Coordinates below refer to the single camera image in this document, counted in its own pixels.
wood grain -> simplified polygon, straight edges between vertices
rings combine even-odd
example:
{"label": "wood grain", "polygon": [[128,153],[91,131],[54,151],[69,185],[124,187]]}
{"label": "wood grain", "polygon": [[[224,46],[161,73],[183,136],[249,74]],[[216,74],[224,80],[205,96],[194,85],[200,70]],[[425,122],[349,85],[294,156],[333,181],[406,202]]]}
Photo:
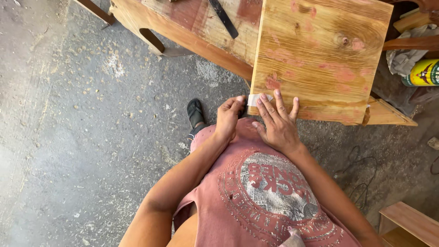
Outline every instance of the wood grain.
{"label": "wood grain", "polygon": [[[161,15],[155,9],[146,7],[134,0],[112,0],[112,2],[110,11],[114,16],[128,30],[152,47],[155,47],[154,44],[141,34],[141,29],[152,29],[213,63],[216,63],[245,79],[251,80],[253,68],[250,64],[241,60],[237,56],[224,51],[218,46],[213,45],[206,39],[203,39],[200,35],[197,35],[191,30],[182,27],[175,21],[172,21],[169,17]],[[243,38],[243,36],[245,37],[245,35],[241,35],[240,33],[236,39],[238,40],[240,37]]]}
{"label": "wood grain", "polygon": [[431,23],[432,21],[428,17],[428,14],[416,12],[409,16],[406,16],[403,19],[400,19],[397,22],[393,23],[393,26],[400,33],[403,33],[405,30],[410,30],[415,27],[423,26],[425,24]]}
{"label": "wood grain", "polygon": [[428,246],[439,247],[439,222],[403,202],[383,208],[380,213]]}
{"label": "wood grain", "polygon": [[288,110],[300,98],[299,118],[361,123],[392,8],[376,0],[265,0],[250,93],[280,88]]}
{"label": "wood grain", "polygon": [[383,46],[383,51],[403,49],[439,51],[439,35],[419,38],[394,39],[385,42]]}
{"label": "wood grain", "polygon": [[402,114],[383,99],[375,99],[370,96],[367,102],[369,106],[363,125],[371,124],[397,124],[417,126],[417,123],[409,117]]}

wooden board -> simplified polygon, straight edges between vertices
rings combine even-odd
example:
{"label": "wooden board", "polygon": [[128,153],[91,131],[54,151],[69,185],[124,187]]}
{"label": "wooden board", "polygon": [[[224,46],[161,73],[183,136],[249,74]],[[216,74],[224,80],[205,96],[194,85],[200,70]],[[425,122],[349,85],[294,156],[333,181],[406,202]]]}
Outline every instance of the wooden board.
{"label": "wooden board", "polygon": [[375,99],[374,97],[370,96],[367,103],[370,106],[368,111],[366,111],[363,125],[397,124],[417,126],[415,121],[402,114],[383,99]]}
{"label": "wooden board", "polygon": [[428,247],[424,242],[420,241],[401,227],[397,227],[386,233],[382,238],[392,247]]}
{"label": "wooden board", "polygon": [[[138,2],[156,14],[165,17],[167,21],[203,39],[207,44],[223,49],[253,66],[262,0],[221,0],[219,2],[239,33],[236,39],[232,39],[208,0],[177,0],[174,2],[169,0],[138,0]],[[160,29],[160,27],[153,29],[163,35],[158,28]]]}
{"label": "wooden board", "polygon": [[431,23],[431,20],[428,17],[428,13],[416,12],[414,14],[406,16],[403,19],[400,19],[397,22],[394,22],[393,26],[400,33],[403,33],[405,30],[410,30],[412,28],[423,26],[428,23]]}
{"label": "wooden board", "polygon": [[250,93],[280,88],[288,110],[300,98],[299,118],[361,123],[392,9],[377,0],[264,0]]}
{"label": "wooden board", "polygon": [[403,202],[383,208],[380,213],[428,246],[439,246],[439,222],[425,214]]}
{"label": "wooden board", "polygon": [[[112,6],[110,7],[111,13],[114,14],[114,16],[118,19],[118,21],[122,23],[122,25],[124,25],[128,30],[133,32],[135,35],[137,35],[146,43],[150,44],[150,41],[148,41],[142,35],[140,30],[145,28],[155,30],[158,33],[162,34],[163,36],[167,37],[168,39],[173,40],[176,43],[180,44],[181,46],[187,48],[188,50],[197,53],[198,55],[212,61],[213,63],[218,64],[219,66],[227,70],[232,71],[233,73],[245,79],[251,80],[253,68],[250,64],[245,62],[244,54],[245,51],[251,51],[252,49],[255,49],[255,46],[252,48],[251,42],[249,41],[249,46],[245,47],[243,45],[244,41],[242,40],[240,41],[241,45],[234,46],[232,43],[238,44],[239,42],[238,40],[231,41],[231,37],[225,30],[224,26],[223,28],[228,35],[229,38],[228,41],[230,44],[220,47],[220,43],[212,44],[209,42],[208,38],[204,38],[203,32],[197,33],[197,29],[184,28],[178,22],[173,21],[171,18],[172,17],[171,13],[173,13],[172,11],[170,12],[169,11],[163,12],[163,10],[160,11],[160,6],[162,8],[165,8],[164,6],[165,5],[167,6],[167,4],[177,4],[175,6],[179,6],[178,4],[179,1],[175,3],[171,3],[167,0],[163,0],[163,1],[142,0],[143,4],[152,5],[150,7],[147,7],[135,0],[112,0],[112,2],[113,2]],[[190,3],[193,3],[194,1],[183,0],[182,2],[190,5]],[[175,13],[175,15],[185,14],[186,13],[184,12],[185,8],[187,8],[187,6],[181,8],[182,11],[181,13],[175,10],[175,12],[177,12]],[[200,15],[201,17],[203,17],[203,20],[205,20],[205,18],[208,18],[207,16],[208,13],[210,13],[210,11],[206,11],[204,15]],[[191,12],[188,12],[186,14],[188,18],[191,16]],[[222,25],[221,22],[218,23],[217,28],[220,29],[220,25]],[[249,40],[252,39],[251,35],[250,36],[245,35],[246,29],[240,29],[239,27],[237,27],[237,29],[239,32],[240,30],[242,30],[242,36],[241,37],[238,36],[239,39],[244,39],[245,42],[247,42],[247,39]],[[222,37],[224,39],[227,39],[225,34],[223,36],[217,36],[216,32],[218,32],[218,30],[216,31],[214,30],[213,32],[214,32],[214,36],[212,36],[212,38]],[[236,49],[239,50],[240,53],[236,53],[236,52],[229,53],[224,51],[222,48],[230,49],[233,51]]]}

foot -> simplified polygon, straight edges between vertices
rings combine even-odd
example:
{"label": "foot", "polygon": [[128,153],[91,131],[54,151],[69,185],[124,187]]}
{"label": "foot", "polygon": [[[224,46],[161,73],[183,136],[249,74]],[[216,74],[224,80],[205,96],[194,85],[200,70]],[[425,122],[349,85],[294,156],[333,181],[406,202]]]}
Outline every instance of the foot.
{"label": "foot", "polygon": [[187,115],[191,122],[192,128],[204,123],[203,112],[201,110],[201,102],[194,98],[187,105]]}

wooden furniture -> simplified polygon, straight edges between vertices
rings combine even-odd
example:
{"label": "wooden furniture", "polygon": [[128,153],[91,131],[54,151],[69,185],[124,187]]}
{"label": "wooden furniture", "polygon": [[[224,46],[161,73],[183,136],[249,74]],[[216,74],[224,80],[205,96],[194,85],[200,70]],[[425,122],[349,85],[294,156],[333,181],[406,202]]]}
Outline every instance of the wooden furniture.
{"label": "wooden furniture", "polygon": [[380,210],[378,235],[388,247],[439,247],[439,222],[397,202]]}
{"label": "wooden furniture", "polygon": [[280,88],[288,111],[300,98],[299,118],[362,123],[392,9],[375,0],[264,0],[250,94]]}

